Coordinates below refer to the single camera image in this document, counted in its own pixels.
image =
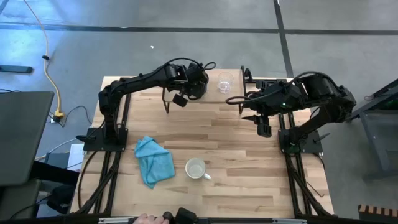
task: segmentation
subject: human hand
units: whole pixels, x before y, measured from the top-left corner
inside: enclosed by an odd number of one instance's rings
[[[140,215],[133,224],[169,224],[167,219],[164,219],[162,216],[159,216],[155,219],[155,216],[147,214]]]

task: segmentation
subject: yellow cable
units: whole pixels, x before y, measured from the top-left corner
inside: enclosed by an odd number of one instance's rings
[[[36,16],[35,12],[33,11],[33,9],[30,7],[30,5],[26,2],[26,0],[24,0],[25,4],[27,5],[27,7],[30,9],[30,11],[32,12],[33,16],[35,16],[37,22],[39,23],[40,27],[42,28],[42,31],[44,33],[44,37],[45,37],[45,56],[49,56],[49,38],[47,37],[47,34],[45,33],[44,30],[44,26],[42,25],[42,23],[40,22],[39,18]],[[55,116],[58,116],[60,118],[63,117],[63,113],[61,112],[61,96],[60,96],[60,90],[58,89],[58,86],[55,84],[55,82],[52,80],[52,78],[50,77],[50,75],[48,75],[47,73],[47,60],[43,59],[44,61],[44,74],[45,76],[48,78],[48,80],[50,80],[51,84],[54,86],[55,91],[57,92],[57,98],[58,98],[58,105],[57,105],[57,109],[55,110]]]

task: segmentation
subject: black table leg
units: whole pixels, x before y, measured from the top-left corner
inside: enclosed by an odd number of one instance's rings
[[[34,161],[30,172],[30,179],[49,180],[70,185],[76,185],[78,178],[78,172],[37,161]]]

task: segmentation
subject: clear glass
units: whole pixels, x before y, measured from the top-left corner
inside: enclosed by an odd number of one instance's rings
[[[231,90],[232,83],[234,82],[234,76],[229,72],[223,72],[218,75],[218,90],[221,93],[227,93]]]

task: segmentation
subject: person's fingers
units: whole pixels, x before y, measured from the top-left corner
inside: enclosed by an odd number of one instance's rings
[[[162,224],[163,221],[164,221],[163,216],[158,216],[158,217],[155,219],[155,224]]]
[[[138,219],[145,219],[145,218],[147,218],[148,217],[148,215],[146,214],[146,213],[143,213],[143,214],[141,214],[139,217],[138,217]]]
[[[147,217],[148,217],[148,215],[147,215],[146,213],[141,214],[141,215],[136,219],[136,221],[134,221],[134,224],[144,224]]]
[[[149,215],[148,218],[147,218],[147,220],[149,220],[149,221],[154,221],[154,220],[155,220],[155,216]]]

